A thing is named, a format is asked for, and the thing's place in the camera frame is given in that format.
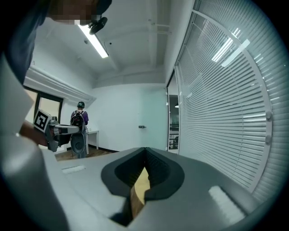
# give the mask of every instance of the black head-mounted camera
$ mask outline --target black head-mounted camera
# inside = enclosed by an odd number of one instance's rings
[[[102,17],[102,14],[109,8],[112,0],[99,0],[96,9],[96,15],[92,17],[91,23],[89,24],[89,34],[94,35],[100,31],[107,23],[107,18]]]

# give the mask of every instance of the desk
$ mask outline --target desk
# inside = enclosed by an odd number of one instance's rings
[[[94,133],[96,134],[96,149],[98,149],[98,132],[99,132],[99,131],[95,131],[95,130],[89,131],[89,135],[90,135],[90,134],[94,134]]]

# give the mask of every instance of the white blinds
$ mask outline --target white blinds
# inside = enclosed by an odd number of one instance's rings
[[[198,10],[234,34],[243,47],[197,15],[177,67],[180,154],[213,165],[266,200],[283,183],[289,164],[286,49],[251,2],[202,0]],[[244,48],[254,64],[241,52]],[[256,65],[273,111],[271,147],[265,142],[271,134],[265,116],[269,102]]]

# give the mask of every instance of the black backpack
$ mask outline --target black backpack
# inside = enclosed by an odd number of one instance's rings
[[[75,111],[74,116],[70,120],[70,125],[81,127],[84,123],[83,114],[84,111]]]

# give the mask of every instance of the helmet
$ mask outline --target helmet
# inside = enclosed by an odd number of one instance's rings
[[[82,101],[80,101],[78,104],[77,104],[77,107],[82,107],[84,108],[84,103]]]

